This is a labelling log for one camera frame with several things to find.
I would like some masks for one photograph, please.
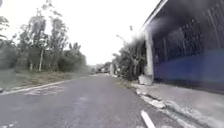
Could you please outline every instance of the curb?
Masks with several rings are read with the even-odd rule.
[[[58,82],[49,83],[49,84],[45,84],[45,85],[40,85],[40,86],[36,86],[36,87],[27,87],[27,88],[23,88],[23,89],[19,89],[19,90],[6,91],[6,92],[1,93],[0,96],[13,94],[13,93],[18,93],[18,92],[30,91],[32,89],[44,88],[44,87],[48,87],[48,86],[51,86],[51,85],[57,85],[57,84],[65,83],[65,82],[70,82],[70,81],[73,81],[73,80],[75,80],[75,79],[58,81]]]
[[[151,102],[148,102],[146,100],[143,100],[146,101],[147,103],[149,103],[150,105],[158,108],[158,109],[167,109],[168,111],[171,111],[171,112],[174,112],[176,113],[177,115],[180,115],[181,117],[187,119],[188,121],[190,122],[193,122],[203,128],[214,128],[211,124],[211,121],[209,121],[210,119],[209,118],[204,118],[202,115],[200,115],[200,113],[197,113],[197,116],[199,116],[200,119],[198,118],[195,118],[195,115],[196,114],[192,114],[190,112],[186,112],[185,110],[181,109],[181,107],[179,107],[177,104],[172,104],[174,102],[170,102],[170,101],[166,101],[164,102],[162,99],[160,99],[159,97],[156,97],[154,95],[151,95],[149,93],[146,93],[145,90],[142,89],[142,87],[144,85],[137,85],[137,84],[133,84],[131,85],[132,87],[134,87],[136,89],[136,93],[141,96],[141,97],[148,97],[150,98],[151,100],[155,100],[155,101],[158,101],[158,102],[162,102],[165,106],[164,107],[157,107],[153,104],[151,104]]]

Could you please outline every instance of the concrete pavement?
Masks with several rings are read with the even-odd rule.
[[[95,75],[1,95],[0,128],[136,128],[144,126],[141,110],[156,128],[181,128],[118,83]]]
[[[162,101],[166,108],[184,115],[203,128],[224,127],[224,96],[166,84],[132,84],[145,95]]]

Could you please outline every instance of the building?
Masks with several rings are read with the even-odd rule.
[[[161,0],[142,32],[155,80],[224,92],[223,0]]]

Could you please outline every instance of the sidewalk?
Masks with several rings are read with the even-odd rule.
[[[166,84],[154,84],[144,88],[148,95],[162,100],[167,109],[179,112],[205,126],[224,128],[224,95]]]

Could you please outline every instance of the vegetation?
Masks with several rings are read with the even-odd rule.
[[[134,38],[128,43],[123,38],[124,47],[120,50],[120,55],[113,54],[113,64],[118,71],[118,75],[128,80],[136,80],[144,73],[146,65],[146,46],[142,38]]]
[[[41,79],[52,82],[52,79],[58,81],[60,78],[69,78],[69,73],[65,72],[80,72],[86,68],[86,58],[80,52],[81,46],[69,42],[68,28],[62,20],[62,15],[51,4],[44,4],[37,9],[36,15],[31,17],[27,24],[22,25],[20,31],[15,32],[11,39],[1,33],[8,26],[9,21],[0,16],[0,71],[14,70],[17,76],[26,74],[26,77],[33,76],[39,81]],[[23,80],[33,81],[29,84],[43,84],[35,82],[38,80]]]

